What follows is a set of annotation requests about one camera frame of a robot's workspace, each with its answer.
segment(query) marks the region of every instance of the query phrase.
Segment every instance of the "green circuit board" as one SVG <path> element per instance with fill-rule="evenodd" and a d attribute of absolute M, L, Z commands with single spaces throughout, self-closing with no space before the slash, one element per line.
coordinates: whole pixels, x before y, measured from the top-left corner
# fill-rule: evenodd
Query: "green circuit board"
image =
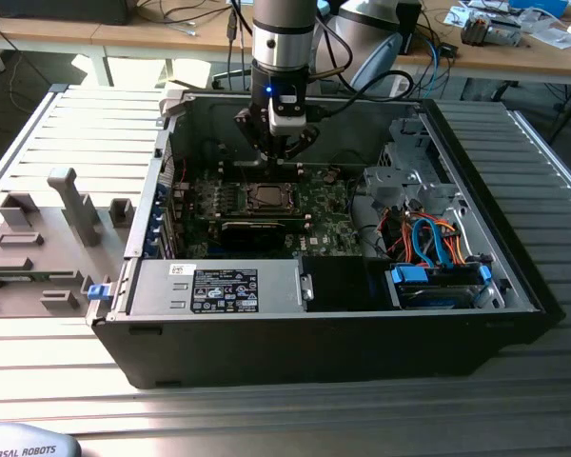
<path fill-rule="evenodd" d="M 205 172 L 191 183 L 182 215 L 184 257 L 249 258 L 250 252 L 222 246 L 221 227 L 229 221 L 285 227 L 285 240 L 280 248 L 254 251 L 253 258 L 361 255 L 360 238 L 351 225 L 347 209 L 347 183 L 335 180 L 327 184 L 324 177 L 325 171 L 318 170 L 298 183 L 248 184 L 225 183 Z M 278 209 L 264 207 L 264 200 L 250 197 L 252 191 L 275 198 L 283 205 Z"/>

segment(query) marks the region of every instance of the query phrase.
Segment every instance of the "white label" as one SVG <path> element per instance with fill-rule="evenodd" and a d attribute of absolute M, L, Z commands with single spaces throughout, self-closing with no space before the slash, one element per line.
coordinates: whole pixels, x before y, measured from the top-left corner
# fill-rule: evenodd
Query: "white label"
<path fill-rule="evenodd" d="M 296 103 L 296 95 L 280 95 L 279 100 L 286 104 Z"/>
<path fill-rule="evenodd" d="M 192 276 L 195 269 L 197 269 L 195 264 L 171 264 L 169 266 L 169 274 Z"/>

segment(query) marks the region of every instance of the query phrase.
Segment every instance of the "power supply label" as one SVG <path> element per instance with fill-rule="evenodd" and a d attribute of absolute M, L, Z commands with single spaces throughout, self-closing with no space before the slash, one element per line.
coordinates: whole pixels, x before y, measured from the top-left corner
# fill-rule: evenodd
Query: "power supply label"
<path fill-rule="evenodd" d="M 190 308 L 195 314 L 258 312 L 258 270 L 195 270 Z"/>

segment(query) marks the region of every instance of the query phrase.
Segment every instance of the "barcode sticker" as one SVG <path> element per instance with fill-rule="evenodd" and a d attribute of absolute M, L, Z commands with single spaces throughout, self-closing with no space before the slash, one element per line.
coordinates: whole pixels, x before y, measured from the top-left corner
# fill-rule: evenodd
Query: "barcode sticker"
<path fill-rule="evenodd" d="M 169 266 L 169 274 L 192 276 L 195 269 L 197 269 L 195 264 L 171 264 Z"/>

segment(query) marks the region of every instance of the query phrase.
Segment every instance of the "desk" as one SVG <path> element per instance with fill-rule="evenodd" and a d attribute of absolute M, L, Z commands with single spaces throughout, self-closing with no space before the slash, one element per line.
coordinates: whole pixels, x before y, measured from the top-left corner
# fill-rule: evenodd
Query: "desk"
<path fill-rule="evenodd" d="M 164 0 L 164 9 L 194 5 L 195 0 Z M 571 84 L 571 49 L 557 50 L 524 36 L 517 48 L 504 46 L 470 47 L 462 44 L 460 30 L 446 26 L 442 20 L 454 0 L 425 0 L 432 28 L 447 41 L 459 47 L 459 56 L 451 74 L 453 76 L 488 78 L 513 81 Z M 174 13 L 174 18 L 185 18 L 220 8 L 220 1 L 207 2 L 203 8 Z M 156 2 L 143 9 L 147 17 L 160 19 Z M 251 21 L 252 7 L 243 7 Z M 93 62 L 98 82 L 111 81 L 107 57 L 136 57 L 154 59 L 198 58 L 209 61 L 226 61 L 228 42 L 226 22 L 228 12 L 217 13 L 197 22 L 198 36 L 187 36 L 162 24 L 153 24 L 134 16 L 128 26 L 106 26 L 66 21 L 35 19 L 2 19 L 0 30 L 20 50 L 82 53 Z M 571 22 L 571 9 L 563 17 Z M 246 39 L 246 59 L 249 62 L 251 39 Z M 400 56 L 396 65 L 412 74 L 424 70 L 429 56 L 420 43 L 410 55 Z M 0 37 L 0 49 L 10 45 Z"/>

